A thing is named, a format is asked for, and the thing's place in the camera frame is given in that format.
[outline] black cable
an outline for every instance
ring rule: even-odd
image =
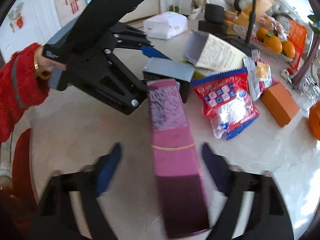
[[[10,163],[12,163],[11,162],[11,150],[12,150],[12,139],[13,139],[13,130],[12,130],[12,134],[11,134],[11,140],[10,140]]]

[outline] black stand pole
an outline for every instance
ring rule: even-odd
[[[251,38],[253,24],[256,20],[256,4],[257,4],[257,0],[253,0],[252,12],[250,13],[250,16],[249,16],[249,26],[248,26],[248,31],[247,31],[245,41],[239,37],[228,37],[227,36],[225,38],[222,38],[226,42],[230,43],[232,46],[241,50],[248,57],[251,57],[251,55],[252,55],[251,51],[253,49],[257,49],[256,46],[254,46],[253,44],[251,44],[249,42],[250,38]]]
[[[257,0],[253,0],[252,12],[250,13],[250,16],[249,16],[249,26],[248,26],[247,36],[245,38],[245,43],[247,43],[247,44],[250,41],[253,24],[256,20],[256,5],[257,5]]]

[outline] black box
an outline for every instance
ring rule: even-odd
[[[209,23],[206,20],[200,20],[198,23],[198,30],[211,33],[213,35],[216,34],[227,34],[228,24],[223,22],[222,24]]]
[[[187,63],[177,63],[168,59],[152,58],[144,68],[143,78],[149,81],[174,78],[177,82],[182,102],[186,103],[190,91],[190,82],[195,67]]]

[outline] pumpkin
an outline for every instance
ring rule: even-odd
[[[264,37],[269,33],[269,31],[265,28],[259,28],[257,31],[257,39],[263,42]]]
[[[280,54],[282,52],[282,43],[277,36],[268,36],[266,35],[263,39],[263,44],[270,48],[275,53]]]
[[[290,41],[283,41],[282,42],[282,54],[287,56],[288,58],[294,58],[296,55],[296,49],[294,48],[294,45]]]
[[[320,101],[310,108],[309,126],[314,137],[320,140]]]

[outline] gold bracelet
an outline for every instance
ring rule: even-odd
[[[36,53],[39,49],[43,48],[43,46],[39,47],[38,49],[36,49],[35,54],[33,56],[34,59],[34,63],[35,63],[35,69],[36,69],[36,73],[38,75],[39,78],[43,79],[43,80],[48,80],[51,78],[51,73],[48,71],[43,71],[41,72],[38,66],[38,61],[36,59]]]

